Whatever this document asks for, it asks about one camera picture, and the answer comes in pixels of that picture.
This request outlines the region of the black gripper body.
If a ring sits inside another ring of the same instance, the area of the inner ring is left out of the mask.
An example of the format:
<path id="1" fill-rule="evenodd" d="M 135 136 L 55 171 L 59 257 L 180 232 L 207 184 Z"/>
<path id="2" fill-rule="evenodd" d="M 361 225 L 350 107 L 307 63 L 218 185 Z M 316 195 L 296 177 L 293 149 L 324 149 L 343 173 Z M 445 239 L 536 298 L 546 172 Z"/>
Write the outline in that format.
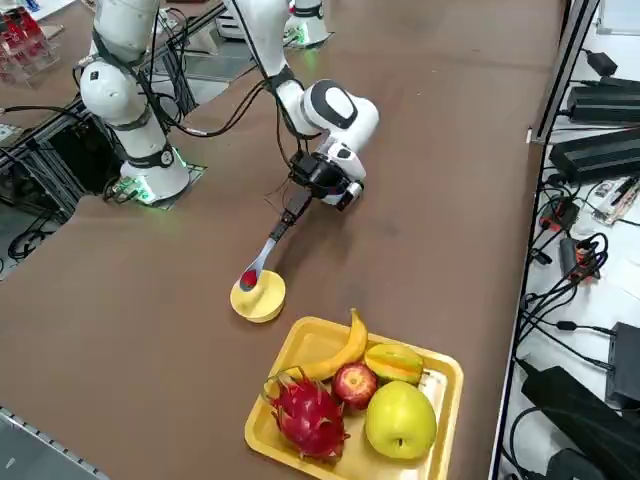
<path id="1" fill-rule="evenodd" d="M 297 152 L 291 158 L 290 177 L 297 185 L 310 190 L 313 196 L 345 192 L 344 172 L 322 154 Z"/>

